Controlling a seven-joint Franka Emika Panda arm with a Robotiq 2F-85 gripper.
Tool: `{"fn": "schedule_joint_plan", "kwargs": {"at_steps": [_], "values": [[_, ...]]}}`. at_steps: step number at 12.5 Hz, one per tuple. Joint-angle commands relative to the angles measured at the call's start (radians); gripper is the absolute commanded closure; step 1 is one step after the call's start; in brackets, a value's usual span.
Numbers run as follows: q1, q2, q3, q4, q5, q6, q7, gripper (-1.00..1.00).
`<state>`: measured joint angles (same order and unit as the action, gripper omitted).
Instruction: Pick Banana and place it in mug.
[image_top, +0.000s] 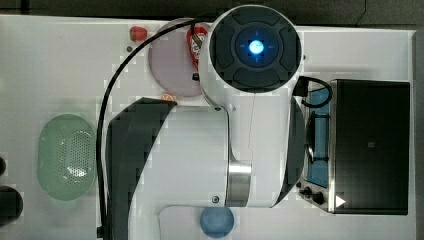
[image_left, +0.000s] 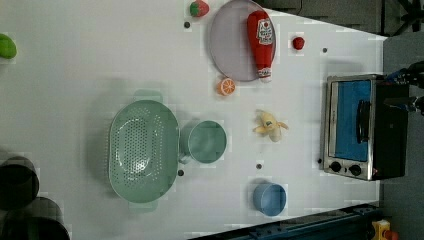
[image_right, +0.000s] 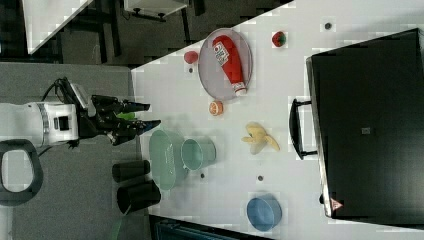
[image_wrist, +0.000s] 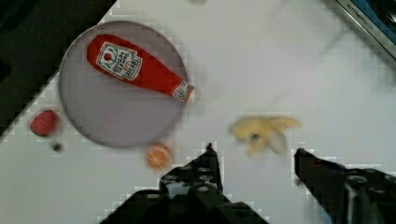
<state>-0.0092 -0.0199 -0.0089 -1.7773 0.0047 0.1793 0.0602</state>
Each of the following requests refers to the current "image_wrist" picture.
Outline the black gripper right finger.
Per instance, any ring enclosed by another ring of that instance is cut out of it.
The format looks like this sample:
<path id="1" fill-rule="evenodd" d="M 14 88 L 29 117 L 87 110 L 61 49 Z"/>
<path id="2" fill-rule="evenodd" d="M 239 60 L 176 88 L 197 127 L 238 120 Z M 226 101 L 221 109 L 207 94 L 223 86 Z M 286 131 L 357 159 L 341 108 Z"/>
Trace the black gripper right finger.
<path id="1" fill-rule="evenodd" d="M 350 175 L 360 175 L 360 169 L 326 161 L 298 148 L 294 156 L 294 173 L 308 188 L 329 215 L 344 215 L 347 209 L 344 185 Z"/>

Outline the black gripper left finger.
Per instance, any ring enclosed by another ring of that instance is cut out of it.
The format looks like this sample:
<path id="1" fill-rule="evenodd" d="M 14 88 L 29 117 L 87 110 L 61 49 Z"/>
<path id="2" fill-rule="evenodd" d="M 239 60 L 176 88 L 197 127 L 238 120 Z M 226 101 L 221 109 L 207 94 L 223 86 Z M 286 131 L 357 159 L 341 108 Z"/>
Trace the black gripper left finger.
<path id="1" fill-rule="evenodd" d="M 223 192 L 219 170 L 219 158 L 212 143 L 208 143 L 205 152 L 189 163 L 173 168 L 160 179 L 160 191 L 171 199 L 177 195 L 187 195 L 192 187 L 212 185 Z"/>

